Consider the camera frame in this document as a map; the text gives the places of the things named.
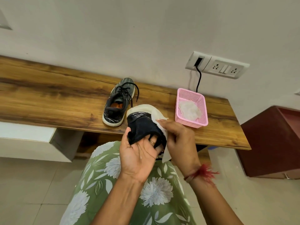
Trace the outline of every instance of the sneaker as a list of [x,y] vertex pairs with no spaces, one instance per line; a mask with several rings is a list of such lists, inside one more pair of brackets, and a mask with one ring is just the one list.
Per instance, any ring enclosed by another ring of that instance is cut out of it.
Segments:
[[131,128],[131,131],[128,133],[129,144],[134,144],[145,136],[150,135],[150,138],[157,136],[154,148],[161,144],[164,149],[166,148],[167,132],[156,121],[157,119],[165,119],[165,117],[158,109],[149,104],[143,104],[130,108],[126,116],[128,127]]
[[134,96],[135,87],[137,88],[138,99],[140,94],[139,88],[130,78],[122,79],[113,88],[104,107],[102,116],[104,124],[114,127],[122,124],[129,102],[131,102],[132,107],[132,97]]

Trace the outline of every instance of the person's right hand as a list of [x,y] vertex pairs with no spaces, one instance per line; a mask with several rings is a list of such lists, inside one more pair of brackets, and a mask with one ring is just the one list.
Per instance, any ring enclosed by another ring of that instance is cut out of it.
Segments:
[[187,177],[195,173],[201,163],[197,154],[194,131],[175,121],[157,121],[168,131],[168,150],[183,176]]

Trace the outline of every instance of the pink basket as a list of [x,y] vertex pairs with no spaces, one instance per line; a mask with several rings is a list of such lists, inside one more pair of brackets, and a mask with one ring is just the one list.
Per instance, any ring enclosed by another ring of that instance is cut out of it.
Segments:
[[[179,101],[193,101],[197,107],[201,110],[201,118],[197,118],[195,121],[190,121],[182,117],[181,111],[179,109]],[[179,88],[177,90],[177,100],[176,100],[176,111],[175,111],[175,121],[187,125],[193,128],[200,128],[201,126],[208,125],[207,110],[205,98],[203,95],[196,93],[194,91]]]

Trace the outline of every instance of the red thread bracelet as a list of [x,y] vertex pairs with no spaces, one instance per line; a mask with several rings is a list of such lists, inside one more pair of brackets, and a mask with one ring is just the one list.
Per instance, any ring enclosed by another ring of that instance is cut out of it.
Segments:
[[209,183],[213,183],[212,182],[212,178],[215,178],[214,175],[219,174],[219,172],[212,172],[211,167],[206,165],[206,164],[202,164],[201,167],[193,174],[187,176],[184,178],[184,180],[189,183],[191,180],[193,180],[193,178],[195,178],[196,176],[201,176],[204,178],[205,181],[209,182]]

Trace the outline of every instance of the maroon cabinet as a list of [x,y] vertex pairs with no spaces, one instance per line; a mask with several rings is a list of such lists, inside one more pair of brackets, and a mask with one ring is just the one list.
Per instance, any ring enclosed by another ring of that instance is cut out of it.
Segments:
[[237,150],[249,177],[300,178],[300,111],[272,106],[241,125],[252,150]]

